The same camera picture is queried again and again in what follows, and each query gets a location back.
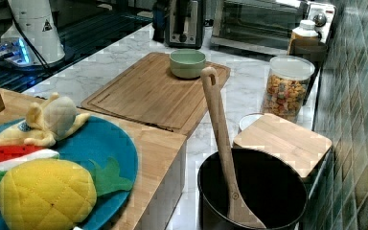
green tile wall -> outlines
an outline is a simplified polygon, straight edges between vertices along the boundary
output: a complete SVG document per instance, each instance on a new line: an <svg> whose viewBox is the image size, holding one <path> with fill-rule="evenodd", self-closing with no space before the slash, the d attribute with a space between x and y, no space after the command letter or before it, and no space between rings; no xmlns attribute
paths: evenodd
<svg viewBox="0 0 368 230"><path fill-rule="evenodd" d="M368 0L333 1L337 21L320 78L315 131L333 152L304 229L368 229Z"/></svg>

blue light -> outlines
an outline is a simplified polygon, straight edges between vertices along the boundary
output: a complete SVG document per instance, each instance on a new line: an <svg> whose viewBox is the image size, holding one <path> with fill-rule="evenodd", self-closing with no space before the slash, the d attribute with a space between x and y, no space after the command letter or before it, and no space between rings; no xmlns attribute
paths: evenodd
<svg viewBox="0 0 368 230"><path fill-rule="evenodd" d="M19 38L19 45L20 45L20 47L22 47L22 48L23 48L23 47L25 47L25 44L23 44L23 41L22 41L22 39L20 39L20 38Z"/></svg>
<svg viewBox="0 0 368 230"><path fill-rule="evenodd" d="M26 63L29 63L29 57L28 57L28 53L26 52L25 44L20 38L19 38L19 45L22 50L22 54L23 54L23 57L25 58Z"/></svg>

teal plate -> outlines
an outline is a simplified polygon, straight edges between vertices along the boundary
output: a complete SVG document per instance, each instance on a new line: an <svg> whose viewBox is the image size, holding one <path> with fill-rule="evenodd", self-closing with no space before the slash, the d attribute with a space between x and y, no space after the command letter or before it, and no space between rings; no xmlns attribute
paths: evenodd
<svg viewBox="0 0 368 230"><path fill-rule="evenodd" d="M0 132L19 121L1 125ZM107 158L113 157L119 162L121 177L132 182L136 179L138 158L133 142L121 128L104 119L91 116L71 137L57 142L50 149L58 151L60 159L76 162L88 170L94 169L89 160L104 167ZM119 209L124 208L129 194L130 191L118 191L98 197L94 209L79 227L83 230L101 228ZM1 229L8 227L0 214Z"/></svg>

ceramic bowl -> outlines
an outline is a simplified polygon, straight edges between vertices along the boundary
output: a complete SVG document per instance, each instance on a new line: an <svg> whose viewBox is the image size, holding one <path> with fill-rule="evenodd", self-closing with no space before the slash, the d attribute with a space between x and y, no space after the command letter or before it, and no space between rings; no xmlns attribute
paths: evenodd
<svg viewBox="0 0 368 230"><path fill-rule="evenodd" d="M198 50L180 49L170 54L172 73L182 79L194 79L205 67L205 55Z"/></svg>

wooden spoon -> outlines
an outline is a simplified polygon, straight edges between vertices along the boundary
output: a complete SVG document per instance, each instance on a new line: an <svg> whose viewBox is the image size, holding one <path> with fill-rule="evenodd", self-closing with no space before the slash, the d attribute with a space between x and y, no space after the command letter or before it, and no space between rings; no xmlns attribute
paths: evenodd
<svg viewBox="0 0 368 230"><path fill-rule="evenodd" d="M265 225L247 207L238 188L223 103L219 92L217 70L213 67L204 68L201 71L201 79L217 141L220 164L228 186L228 218L244 226L265 228Z"/></svg>

